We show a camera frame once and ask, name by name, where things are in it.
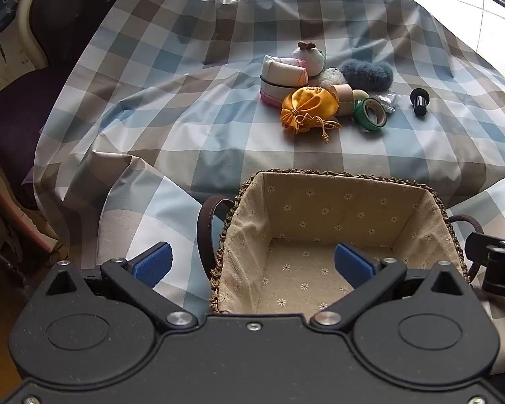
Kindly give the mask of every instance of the beige floral fabric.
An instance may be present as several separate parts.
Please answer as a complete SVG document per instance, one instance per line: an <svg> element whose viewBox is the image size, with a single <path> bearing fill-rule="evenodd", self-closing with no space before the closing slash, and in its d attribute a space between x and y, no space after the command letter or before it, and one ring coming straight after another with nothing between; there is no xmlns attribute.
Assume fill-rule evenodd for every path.
<svg viewBox="0 0 505 404"><path fill-rule="evenodd" d="M350 285L336 272L340 242L381 260L428 269L461 255L435 197L420 186L344 175L261 172L238 197L213 282L216 310L307 318Z"/></svg>

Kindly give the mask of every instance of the chair backrest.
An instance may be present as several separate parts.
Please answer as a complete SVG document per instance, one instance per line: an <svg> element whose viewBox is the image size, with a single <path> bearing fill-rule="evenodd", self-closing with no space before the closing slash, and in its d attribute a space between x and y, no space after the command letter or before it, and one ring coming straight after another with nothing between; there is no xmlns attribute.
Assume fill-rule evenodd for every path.
<svg viewBox="0 0 505 404"><path fill-rule="evenodd" d="M30 0L32 39L48 64L76 62L116 0Z"/></svg>

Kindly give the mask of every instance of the blue gray fuzzy object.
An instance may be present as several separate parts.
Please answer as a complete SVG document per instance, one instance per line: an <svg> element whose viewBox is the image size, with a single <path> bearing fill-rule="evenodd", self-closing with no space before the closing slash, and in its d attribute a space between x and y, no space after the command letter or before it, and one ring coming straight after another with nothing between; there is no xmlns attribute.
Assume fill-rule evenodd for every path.
<svg viewBox="0 0 505 404"><path fill-rule="evenodd" d="M351 89L384 93L393 84L393 69L386 62L370 63L350 59L342 63L340 71Z"/></svg>

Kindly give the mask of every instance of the green tape roll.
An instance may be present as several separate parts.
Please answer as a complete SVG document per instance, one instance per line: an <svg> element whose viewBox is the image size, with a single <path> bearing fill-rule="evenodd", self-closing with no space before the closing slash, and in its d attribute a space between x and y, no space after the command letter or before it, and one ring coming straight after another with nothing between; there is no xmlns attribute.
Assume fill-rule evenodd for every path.
<svg viewBox="0 0 505 404"><path fill-rule="evenodd" d="M369 131L378 131L387 123L382 104L375 98L358 100L354 105L354 120Z"/></svg>

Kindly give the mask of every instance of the wall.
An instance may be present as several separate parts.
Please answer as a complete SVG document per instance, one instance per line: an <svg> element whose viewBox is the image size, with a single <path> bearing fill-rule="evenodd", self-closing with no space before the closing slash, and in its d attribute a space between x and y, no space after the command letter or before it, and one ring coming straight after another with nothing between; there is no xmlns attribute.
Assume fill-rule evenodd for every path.
<svg viewBox="0 0 505 404"><path fill-rule="evenodd" d="M17 77L32 71L34 66L21 50L16 23L13 21L0 33L0 42L4 48L7 63L0 54L0 90Z"/></svg>

